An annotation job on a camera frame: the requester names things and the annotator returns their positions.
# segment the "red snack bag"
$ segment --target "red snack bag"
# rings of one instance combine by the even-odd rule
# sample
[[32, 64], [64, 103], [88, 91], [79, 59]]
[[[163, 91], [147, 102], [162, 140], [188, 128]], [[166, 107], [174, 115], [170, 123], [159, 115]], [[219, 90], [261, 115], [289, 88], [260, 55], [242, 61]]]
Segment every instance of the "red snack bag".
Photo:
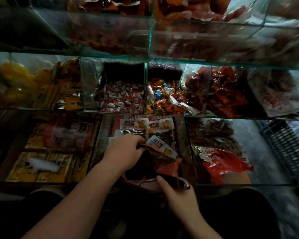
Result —
[[246, 170], [254, 171], [253, 166], [244, 162], [232, 152], [218, 148], [196, 146], [192, 146], [192, 149], [209, 172], [212, 184], [223, 184], [224, 174], [238, 173]]
[[57, 151], [86, 152], [93, 126], [93, 123], [69, 120], [61, 116], [46, 126], [43, 145]]

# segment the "person's right hand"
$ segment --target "person's right hand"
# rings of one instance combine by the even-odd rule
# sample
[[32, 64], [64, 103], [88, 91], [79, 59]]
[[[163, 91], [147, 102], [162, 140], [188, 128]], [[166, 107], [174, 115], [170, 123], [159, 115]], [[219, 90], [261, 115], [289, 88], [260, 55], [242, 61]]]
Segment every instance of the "person's right hand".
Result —
[[161, 176], [157, 176], [156, 179], [166, 195], [170, 209], [183, 224], [203, 220], [192, 186], [189, 190], [175, 190]]

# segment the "black pants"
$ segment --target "black pants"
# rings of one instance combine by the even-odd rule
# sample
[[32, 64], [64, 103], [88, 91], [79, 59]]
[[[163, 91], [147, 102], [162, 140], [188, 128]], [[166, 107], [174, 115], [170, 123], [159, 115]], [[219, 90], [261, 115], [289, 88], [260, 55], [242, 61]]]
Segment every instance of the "black pants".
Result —
[[[48, 191], [26, 196], [0, 223], [0, 238], [21, 238], [61, 200]], [[178, 219], [167, 208], [161, 208], [162, 201], [157, 193], [124, 189], [109, 194], [103, 208], [127, 222], [123, 238], [190, 238]], [[256, 190], [240, 189], [200, 201], [199, 205], [204, 219], [224, 239], [280, 238], [275, 212]], [[106, 238], [104, 229], [96, 225], [91, 238]]]

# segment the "display case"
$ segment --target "display case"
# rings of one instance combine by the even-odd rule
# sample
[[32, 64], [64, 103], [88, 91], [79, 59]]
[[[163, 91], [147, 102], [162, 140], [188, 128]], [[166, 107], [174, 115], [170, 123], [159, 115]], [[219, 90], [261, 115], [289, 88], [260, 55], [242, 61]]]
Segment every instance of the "display case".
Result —
[[251, 187], [299, 238], [299, 0], [0, 2], [0, 201], [68, 193], [128, 133], [167, 150], [115, 187]]

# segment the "black handle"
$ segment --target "black handle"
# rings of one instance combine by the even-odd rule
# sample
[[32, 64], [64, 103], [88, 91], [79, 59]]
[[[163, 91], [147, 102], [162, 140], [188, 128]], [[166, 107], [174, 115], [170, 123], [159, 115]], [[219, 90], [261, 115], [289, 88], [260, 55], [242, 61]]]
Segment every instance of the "black handle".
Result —
[[167, 181], [167, 183], [173, 188], [173, 189], [179, 189], [179, 190], [189, 190], [190, 189], [190, 184], [180, 180], [179, 178], [170, 176], [170, 175], [166, 175], [166, 174], [157, 174], [161, 177], [163, 177], [163, 179], [165, 179]]

